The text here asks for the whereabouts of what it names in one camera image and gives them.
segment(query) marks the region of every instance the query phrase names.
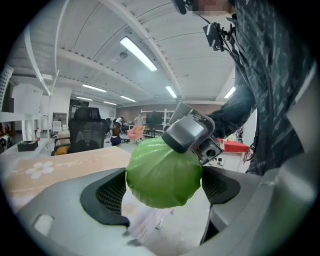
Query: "white flower print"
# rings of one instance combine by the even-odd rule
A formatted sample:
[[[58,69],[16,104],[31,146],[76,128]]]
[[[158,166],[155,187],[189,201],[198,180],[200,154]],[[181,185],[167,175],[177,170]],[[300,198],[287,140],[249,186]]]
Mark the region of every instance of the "white flower print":
[[[49,162],[36,162],[33,165],[33,168],[30,168],[28,170],[25,171],[26,174],[31,174],[31,179],[35,180],[40,178],[41,174],[49,174],[51,173],[54,168],[50,167],[53,164],[53,162],[49,161]]]

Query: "black vent grille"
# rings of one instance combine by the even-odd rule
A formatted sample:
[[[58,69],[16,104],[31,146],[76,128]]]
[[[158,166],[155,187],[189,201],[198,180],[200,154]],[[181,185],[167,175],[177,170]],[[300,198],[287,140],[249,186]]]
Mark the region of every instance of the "black vent grille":
[[[214,197],[223,194],[227,190],[228,185],[212,173],[204,171],[202,173],[202,188],[211,203]]]
[[[106,184],[100,186],[95,193],[97,200],[108,210],[121,215],[122,198],[126,193],[126,172],[117,175]]]

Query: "gray plastic machine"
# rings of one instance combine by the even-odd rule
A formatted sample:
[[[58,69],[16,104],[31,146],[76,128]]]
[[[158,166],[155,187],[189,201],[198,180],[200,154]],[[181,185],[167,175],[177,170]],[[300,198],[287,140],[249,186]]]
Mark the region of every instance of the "gray plastic machine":
[[[210,212],[201,244],[185,255],[270,255],[303,222],[319,193],[320,83],[316,70],[313,67],[288,113],[305,153],[263,177],[204,166],[202,188]],[[179,153],[193,150],[204,165],[222,152],[211,136],[214,129],[210,118],[180,104],[162,138]],[[128,232],[130,222],[121,216],[125,192],[123,168],[102,171],[46,188],[17,216],[49,255],[154,255]],[[39,226],[46,231],[39,231]]]

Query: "black box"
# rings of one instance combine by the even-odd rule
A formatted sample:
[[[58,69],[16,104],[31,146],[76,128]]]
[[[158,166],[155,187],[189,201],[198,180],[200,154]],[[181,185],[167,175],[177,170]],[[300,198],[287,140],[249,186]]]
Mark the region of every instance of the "black box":
[[[38,141],[22,141],[18,143],[17,147],[19,152],[34,151],[38,147]]]

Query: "ceiling light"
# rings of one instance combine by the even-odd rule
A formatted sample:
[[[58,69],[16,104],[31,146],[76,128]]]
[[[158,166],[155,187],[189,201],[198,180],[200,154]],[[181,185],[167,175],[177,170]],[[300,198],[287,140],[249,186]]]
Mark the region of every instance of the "ceiling light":
[[[226,96],[224,96],[225,99],[228,99],[231,94],[233,94],[235,92],[236,88],[233,86],[230,91],[226,94]]]
[[[140,48],[131,41],[129,37],[125,37],[120,41],[125,48],[132,52],[144,65],[146,65],[151,71],[156,71],[157,67],[151,62],[151,60],[143,53]]]
[[[82,98],[82,97],[77,97],[77,98],[81,99],[81,100],[92,101],[92,99],[90,99],[90,98]]]
[[[117,105],[117,104],[114,104],[114,103],[111,103],[111,102],[107,102],[107,101],[104,101],[103,103],[107,103],[107,104],[111,104],[111,105]]]
[[[52,75],[50,74],[41,74],[43,79],[52,80]]]
[[[172,97],[174,97],[174,98],[177,97],[174,90],[172,90],[172,88],[170,86],[166,86],[165,88],[169,91],[169,93],[172,95]]]
[[[97,87],[93,87],[91,85],[87,85],[87,84],[83,84],[82,85],[83,87],[86,87],[86,88],[89,88],[89,89],[94,89],[94,90],[97,90],[97,91],[100,91],[100,92],[103,92],[103,93],[106,93],[107,91],[106,90],[103,90],[103,89],[100,89],[100,88],[97,88]]]
[[[126,100],[128,100],[128,101],[131,101],[131,102],[136,102],[134,99],[131,99],[131,98],[127,98],[127,97],[125,97],[125,96],[120,96],[121,98],[124,98],[124,99],[126,99]]]

